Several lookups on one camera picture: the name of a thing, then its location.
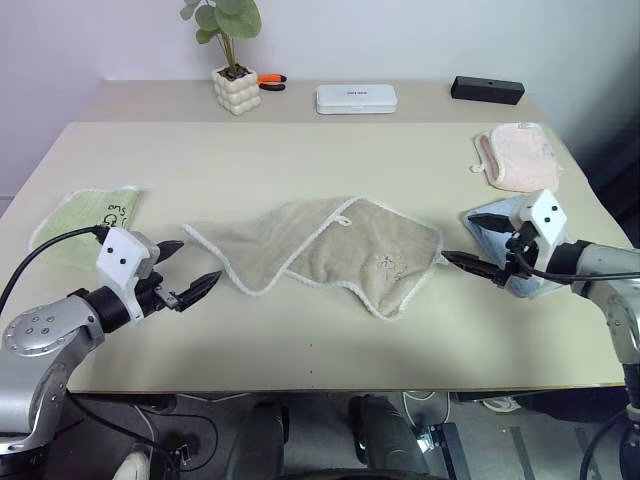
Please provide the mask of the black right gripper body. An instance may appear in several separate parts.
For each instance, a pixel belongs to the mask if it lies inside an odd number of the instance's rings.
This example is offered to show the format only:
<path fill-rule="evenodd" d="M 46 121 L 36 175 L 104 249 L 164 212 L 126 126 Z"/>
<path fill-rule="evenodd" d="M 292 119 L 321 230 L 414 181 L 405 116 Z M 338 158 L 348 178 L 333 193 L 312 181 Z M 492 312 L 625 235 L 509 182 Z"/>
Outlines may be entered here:
<path fill-rule="evenodd" d="M 523 223 L 516 229 L 511 223 L 499 223 L 500 233 L 510 233 L 506 241 L 506 263 L 498 274 L 498 285 L 505 286 L 511 277 L 528 279 L 533 275 L 533 266 L 538 255 L 535 239 L 538 232 L 532 223 Z"/>

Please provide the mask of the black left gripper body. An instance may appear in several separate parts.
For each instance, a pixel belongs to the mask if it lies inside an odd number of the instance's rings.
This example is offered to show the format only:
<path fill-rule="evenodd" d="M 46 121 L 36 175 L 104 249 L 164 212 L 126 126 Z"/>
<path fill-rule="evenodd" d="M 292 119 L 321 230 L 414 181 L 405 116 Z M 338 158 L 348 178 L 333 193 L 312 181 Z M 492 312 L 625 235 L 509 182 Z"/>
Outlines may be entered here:
<path fill-rule="evenodd" d="M 163 289 L 164 277 L 152 272 L 146 279 L 137 282 L 134 293 L 144 318 L 165 308 L 181 311 L 182 306 L 177 295 Z"/>

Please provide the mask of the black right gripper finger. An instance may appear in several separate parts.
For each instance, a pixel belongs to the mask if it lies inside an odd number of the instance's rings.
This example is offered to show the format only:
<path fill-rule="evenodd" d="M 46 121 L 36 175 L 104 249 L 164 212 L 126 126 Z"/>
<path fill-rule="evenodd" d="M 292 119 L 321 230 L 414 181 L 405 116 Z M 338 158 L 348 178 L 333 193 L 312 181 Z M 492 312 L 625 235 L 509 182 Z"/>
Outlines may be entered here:
<path fill-rule="evenodd" d="M 443 251 L 442 256 L 461 270 L 490 280 L 495 285 L 506 284 L 506 273 L 498 265 L 481 260 L 478 256 L 461 251 Z"/>
<path fill-rule="evenodd" d="M 494 213 L 480 213 L 471 216 L 471 223 L 485 230 L 497 233 L 513 233 L 514 225 L 511 219 L 505 215 Z"/>

